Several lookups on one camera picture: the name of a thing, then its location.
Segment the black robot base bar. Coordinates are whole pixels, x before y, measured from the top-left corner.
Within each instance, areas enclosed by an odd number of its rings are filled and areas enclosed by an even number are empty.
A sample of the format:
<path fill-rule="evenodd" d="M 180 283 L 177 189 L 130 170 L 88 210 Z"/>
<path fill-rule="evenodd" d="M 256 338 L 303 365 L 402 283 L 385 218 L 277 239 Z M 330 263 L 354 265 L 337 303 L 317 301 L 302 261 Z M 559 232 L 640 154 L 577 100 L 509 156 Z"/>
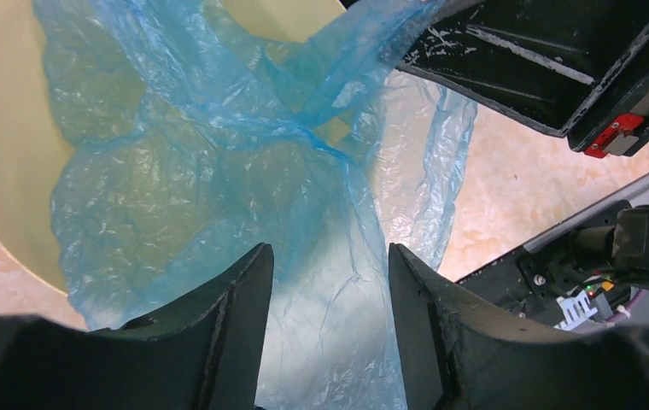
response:
<path fill-rule="evenodd" d="M 649 205 L 621 200 L 528 250 L 519 246 L 458 281 L 472 293 L 522 318 L 554 326 L 556 299 L 585 290 L 599 311 L 589 321 L 625 316 L 649 291 Z"/>

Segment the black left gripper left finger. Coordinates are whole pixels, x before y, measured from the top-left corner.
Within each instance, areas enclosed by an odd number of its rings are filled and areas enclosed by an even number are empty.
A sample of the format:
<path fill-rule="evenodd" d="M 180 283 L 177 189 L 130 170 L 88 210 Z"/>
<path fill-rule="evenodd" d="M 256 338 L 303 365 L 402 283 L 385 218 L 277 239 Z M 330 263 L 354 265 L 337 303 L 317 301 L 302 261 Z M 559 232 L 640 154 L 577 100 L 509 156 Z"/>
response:
<path fill-rule="evenodd" d="M 0 316 L 0 409 L 254 408 L 273 268 L 260 243 L 118 330 Z"/>

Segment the blue plastic trash bag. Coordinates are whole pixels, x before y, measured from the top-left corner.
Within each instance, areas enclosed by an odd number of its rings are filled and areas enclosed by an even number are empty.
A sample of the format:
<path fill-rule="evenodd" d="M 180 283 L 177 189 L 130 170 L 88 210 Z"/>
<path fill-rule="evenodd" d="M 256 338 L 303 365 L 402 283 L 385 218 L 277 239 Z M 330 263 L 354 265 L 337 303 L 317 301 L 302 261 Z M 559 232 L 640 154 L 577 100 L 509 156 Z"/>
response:
<path fill-rule="evenodd" d="M 359 1 L 306 41 L 221 1 L 36 1 L 73 146 L 50 196 L 71 305 L 126 321 L 274 251 L 256 401 L 403 409 L 387 247 L 441 264 L 476 104 L 398 70 L 443 1 Z"/>

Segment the yellow paper trash bin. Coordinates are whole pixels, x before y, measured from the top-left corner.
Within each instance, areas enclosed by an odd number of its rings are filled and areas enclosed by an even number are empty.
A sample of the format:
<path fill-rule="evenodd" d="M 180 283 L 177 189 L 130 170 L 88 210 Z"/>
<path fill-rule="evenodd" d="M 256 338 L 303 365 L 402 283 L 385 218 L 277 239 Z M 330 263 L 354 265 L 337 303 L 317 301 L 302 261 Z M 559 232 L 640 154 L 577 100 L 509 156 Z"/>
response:
<path fill-rule="evenodd" d="M 50 110 L 45 44 L 32 2 L 0 1 L 0 245 L 66 294 L 50 193 L 73 151 Z"/>

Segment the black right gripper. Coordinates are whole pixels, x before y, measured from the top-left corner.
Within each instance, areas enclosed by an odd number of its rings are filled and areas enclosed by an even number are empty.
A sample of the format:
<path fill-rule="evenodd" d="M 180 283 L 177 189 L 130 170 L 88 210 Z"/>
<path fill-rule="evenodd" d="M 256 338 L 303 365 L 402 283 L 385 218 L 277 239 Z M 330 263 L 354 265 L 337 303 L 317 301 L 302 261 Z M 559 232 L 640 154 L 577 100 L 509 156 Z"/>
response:
<path fill-rule="evenodd" d="M 575 152 L 649 142 L 649 1 L 449 1 L 400 69 Z"/>

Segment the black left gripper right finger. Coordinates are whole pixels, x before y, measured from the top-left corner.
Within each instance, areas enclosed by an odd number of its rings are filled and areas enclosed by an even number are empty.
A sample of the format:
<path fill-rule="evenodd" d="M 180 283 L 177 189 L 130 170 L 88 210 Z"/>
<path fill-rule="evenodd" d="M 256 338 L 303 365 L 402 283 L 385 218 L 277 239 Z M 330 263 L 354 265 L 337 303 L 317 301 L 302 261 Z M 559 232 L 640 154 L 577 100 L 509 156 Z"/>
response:
<path fill-rule="evenodd" d="M 411 409 L 649 409 L 649 325 L 581 335 L 508 313 L 389 246 Z"/>

